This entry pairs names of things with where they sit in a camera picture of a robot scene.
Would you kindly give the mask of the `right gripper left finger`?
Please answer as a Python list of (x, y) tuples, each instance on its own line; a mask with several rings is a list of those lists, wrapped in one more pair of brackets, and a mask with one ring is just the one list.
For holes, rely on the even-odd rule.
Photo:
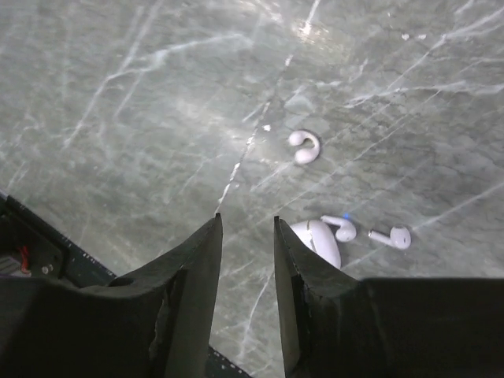
[(222, 255), (215, 216), (105, 286), (1, 281), (4, 377), (201, 377)]

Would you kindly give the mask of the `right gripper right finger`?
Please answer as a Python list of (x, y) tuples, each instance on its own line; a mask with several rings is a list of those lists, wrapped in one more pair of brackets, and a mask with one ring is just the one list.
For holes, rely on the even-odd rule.
[(503, 282), (356, 280), (274, 220), (276, 295), (288, 377), (500, 377)]

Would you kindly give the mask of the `white square charging case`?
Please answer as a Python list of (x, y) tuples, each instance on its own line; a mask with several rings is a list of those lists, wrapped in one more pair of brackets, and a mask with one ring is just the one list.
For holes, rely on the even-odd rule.
[(333, 231), (328, 224), (322, 220), (306, 220), (292, 224), (291, 229), (315, 254), (333, 267), (341, 268), (336, 231)]

